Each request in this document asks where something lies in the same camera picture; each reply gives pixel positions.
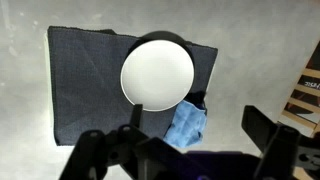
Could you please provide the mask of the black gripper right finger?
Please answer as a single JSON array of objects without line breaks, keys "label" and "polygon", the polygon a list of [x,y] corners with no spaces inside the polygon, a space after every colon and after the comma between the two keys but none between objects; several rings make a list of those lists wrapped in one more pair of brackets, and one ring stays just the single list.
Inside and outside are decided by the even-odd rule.
[{"label": "black gripper right finger", "polygon": [[301,168],[313,180],[320,180],[320,141],[297,129],[274,123],[258,108],[246,105],[241,127],[262,153],[255,180],[294,180]]}]

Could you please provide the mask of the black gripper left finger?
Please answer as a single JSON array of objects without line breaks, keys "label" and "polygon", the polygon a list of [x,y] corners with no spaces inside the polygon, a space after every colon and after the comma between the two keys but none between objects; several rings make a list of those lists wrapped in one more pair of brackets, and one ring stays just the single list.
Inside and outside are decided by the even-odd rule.
[{"label": "black gripper left finger", "polygon": [[161,158],[164,143],[141,130],[142,105],[134,105],[130,122],[104,134],[82,133],[59,180],[103,180],[111,166],[119,165],[132,180],[182,180]]}]

